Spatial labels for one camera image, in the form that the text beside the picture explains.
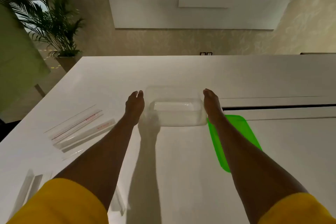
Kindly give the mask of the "clear plastic container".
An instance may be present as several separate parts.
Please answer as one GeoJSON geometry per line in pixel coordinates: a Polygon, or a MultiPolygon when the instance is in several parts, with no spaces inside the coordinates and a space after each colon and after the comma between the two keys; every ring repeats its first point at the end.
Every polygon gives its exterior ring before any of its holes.
{"type": "Polygon", "coordinates": [[[207,124],[198,90],[187,86],[149,86],[144,92],[144,118],[162,127],[195,127],[207,124]]]}

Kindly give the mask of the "thin clear plastic strip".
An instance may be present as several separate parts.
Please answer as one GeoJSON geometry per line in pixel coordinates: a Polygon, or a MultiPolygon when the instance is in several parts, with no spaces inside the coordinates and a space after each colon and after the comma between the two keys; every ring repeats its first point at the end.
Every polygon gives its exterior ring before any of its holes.
{"type": "Polygon", "coordinates": [[[97,108],[97,105],[94,104],[82,111],[80,111],[79,113],[65,119],[65,120],[61,120],[61,122],[57,123],[56,125],[54,125],[53,127],[51,127],[50,129],[46,130],[44,133],[47,134],[48,136],[52,133],[55,132],[57,129],[60,129],[61,127],[65,127],[67,124],[70,124],[72,122],[74,122],[75,120],[79,119],[80,116],[87,114],[90,111],[93,111],[95,109],[99,109],[97,108]]]}

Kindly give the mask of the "yellow right sleeve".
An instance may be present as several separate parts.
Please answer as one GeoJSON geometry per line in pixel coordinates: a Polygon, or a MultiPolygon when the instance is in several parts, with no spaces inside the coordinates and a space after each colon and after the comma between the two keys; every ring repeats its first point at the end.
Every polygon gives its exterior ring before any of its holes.
{"type": "Polygon", "coordinates": [[[295,193],[273,205],[258,224],[336,224],[336,218],[311,194],[295,193]]]}

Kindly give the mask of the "green plastic lid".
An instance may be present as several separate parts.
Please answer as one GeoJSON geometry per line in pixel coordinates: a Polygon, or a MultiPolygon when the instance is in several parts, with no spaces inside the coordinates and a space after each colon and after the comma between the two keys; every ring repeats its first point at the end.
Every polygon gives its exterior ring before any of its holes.
{"type": "MultiPolygon", "coordinates": [[[[256,146],[258,149],[262,151],[262,147],[258,142],[258,139],[255,137],[252,129],[250,128],[247,120],[244,117],[239,115],[225,115],[229,123],[236,128],[250,143],[256,146]]],[[[228,173],[230,173],[230,168],[225,157],[224,151],[222,149],[222,145],[219,139],[219,135],[215,126],[210,122],[209,118],[207,118],[209,133],[212,139],[213,147],[218,159],[218,162],[222,169],[228,173]]]]}

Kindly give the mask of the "clear plastic divider piece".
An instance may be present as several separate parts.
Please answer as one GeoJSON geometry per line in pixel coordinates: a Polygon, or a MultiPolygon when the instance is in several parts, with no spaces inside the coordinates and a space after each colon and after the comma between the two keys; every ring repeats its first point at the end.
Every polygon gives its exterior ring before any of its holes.
{"type": "Polygon", "coordinates": [[[121,196],[120,189],[117,185],[108,209],[108,216],[111,218],[123,217],[125,211],[126,211],[125,203],[121,196]]]}
{"type": "Polygon", "coordinates": [[[35,178],[35,175],[34,175],[33,170],[28,169],[27,174],[24,178],[23,184],[15,200],[15,203],[14,203],[12,212],[9,216],[9,219],[11,219],[19,211],[19,209],[27,202],[28,195],[30,193],[34,178],[35,178]]]}
{"type": "Polygon", "coordinates": [[[39,190],[42,179],[43,174],[32,176],[24,203],[26,203],[39,190]]]}

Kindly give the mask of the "short clear plastic strip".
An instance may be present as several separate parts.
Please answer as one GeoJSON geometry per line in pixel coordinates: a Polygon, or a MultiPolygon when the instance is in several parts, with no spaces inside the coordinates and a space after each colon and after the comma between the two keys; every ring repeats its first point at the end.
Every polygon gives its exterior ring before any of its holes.
{"type": "Polygon", "coordinates": [[[62,161],[65,161],[66,159],[70,159],[70,158],[77,158],[83,152],[85,152],[84,149],[65,152],[65,154],[62,158],[62,161]]]}

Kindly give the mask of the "wide clear strip red label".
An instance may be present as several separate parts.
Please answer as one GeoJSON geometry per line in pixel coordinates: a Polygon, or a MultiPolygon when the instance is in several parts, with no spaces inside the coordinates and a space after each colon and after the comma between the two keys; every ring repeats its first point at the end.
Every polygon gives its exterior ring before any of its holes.
{"type": "Polygon", "coordinates": [[[54,147],[64,152],[69,151],[71,148],[77,147],[103,133],[109,132],[115,126],[115,124],[115,119],[110,119],[78,135],[66,137],[65,139],[55,143],[54,147]]]}

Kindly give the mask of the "person's right forearm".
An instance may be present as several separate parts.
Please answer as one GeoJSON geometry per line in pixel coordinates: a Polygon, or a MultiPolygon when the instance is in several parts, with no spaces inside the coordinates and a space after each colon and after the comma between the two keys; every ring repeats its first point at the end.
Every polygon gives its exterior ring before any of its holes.
{"type": "Polygon", "coordinates": [[[226,117],[215,128],[250,224],[257,224],[281,199],[308,192],[290,173],[250,143],[226,117]]]}

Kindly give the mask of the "beige plant pot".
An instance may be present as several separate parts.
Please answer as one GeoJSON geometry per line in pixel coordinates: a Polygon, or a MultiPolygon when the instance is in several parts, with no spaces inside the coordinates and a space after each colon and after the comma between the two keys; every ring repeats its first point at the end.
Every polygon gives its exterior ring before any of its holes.
{"type": "Polygon", "coordinates": [[[57,57],[55,59],[61,65],[61,67],[64,69],[65,73],[68,73],[81,58],[82,58],[82,56],[57,57]]]}

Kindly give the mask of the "person's left hand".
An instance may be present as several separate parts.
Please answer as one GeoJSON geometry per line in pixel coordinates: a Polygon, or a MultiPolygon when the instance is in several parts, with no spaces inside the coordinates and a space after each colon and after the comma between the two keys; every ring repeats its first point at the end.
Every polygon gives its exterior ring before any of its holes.
{"type": "Polygon", "coordinates": [[[144,110],[145,101],[144,100],[130,100],[128,97],[125,103],[125,114],[124,117],[129,124],[135,126],[138,124],[140,116],[144,110]]]}

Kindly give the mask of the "person's left forearm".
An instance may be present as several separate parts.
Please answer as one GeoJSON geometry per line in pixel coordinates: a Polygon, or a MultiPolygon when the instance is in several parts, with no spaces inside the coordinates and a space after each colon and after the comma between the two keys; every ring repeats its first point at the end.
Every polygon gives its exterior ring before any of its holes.
{"type": "Polygon", "coordinates": [[[55,179],[67,179],[92,192],[108,210],[112,201],[121,166],[139,116],[125,113],[100,141],[91,146],[55,179]]]}

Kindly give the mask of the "green chair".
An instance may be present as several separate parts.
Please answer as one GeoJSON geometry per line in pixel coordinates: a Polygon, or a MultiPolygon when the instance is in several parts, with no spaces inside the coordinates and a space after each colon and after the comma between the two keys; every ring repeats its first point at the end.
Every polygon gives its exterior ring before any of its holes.
{"type": "Polygon", "coordinates": [[[0,112],[49,73],[17,16],[0,4],[0,112]]]}

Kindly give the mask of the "clear strip with red line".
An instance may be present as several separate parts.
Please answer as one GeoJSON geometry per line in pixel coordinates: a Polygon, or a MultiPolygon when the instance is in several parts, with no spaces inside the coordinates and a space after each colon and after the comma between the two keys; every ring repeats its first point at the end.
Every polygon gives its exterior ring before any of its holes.
{"type": "Polygon", "coordinates": [[[98,117],[103,115],[103,110],[95,109],[93,111],[88,112],[80,116],[79,119],[75,120],[74,122],[67,124],[65,127],[61,127],[57,129],[55,132],[52,132],[48,138],[53,142],[53,144],[69,137],[73,133],[77,132],[78,130],[82,129],[98,117]]]}

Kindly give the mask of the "person's right hand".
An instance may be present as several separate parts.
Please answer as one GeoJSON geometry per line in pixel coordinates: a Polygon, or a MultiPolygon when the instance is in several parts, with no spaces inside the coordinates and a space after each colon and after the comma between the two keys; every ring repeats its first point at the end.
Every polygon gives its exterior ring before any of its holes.
{"type": "Polygon", "coordinates": [[[204,109],[208,115],[209,121],[215,126],[221,124],[225,119],[218,96],[217,99],[204,99],[204,109]]]}

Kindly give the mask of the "green palm plant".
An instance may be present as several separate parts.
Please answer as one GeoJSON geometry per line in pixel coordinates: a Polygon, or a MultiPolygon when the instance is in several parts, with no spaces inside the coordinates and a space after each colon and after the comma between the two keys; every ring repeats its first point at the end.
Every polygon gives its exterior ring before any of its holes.
{"type": "Polygon", "coordinates": [[[81,50],[74,37],[84,19],[71,6],[71,0],[0,0],[35,42],[53,49],[53,58],[76,57],[81,50]]]}

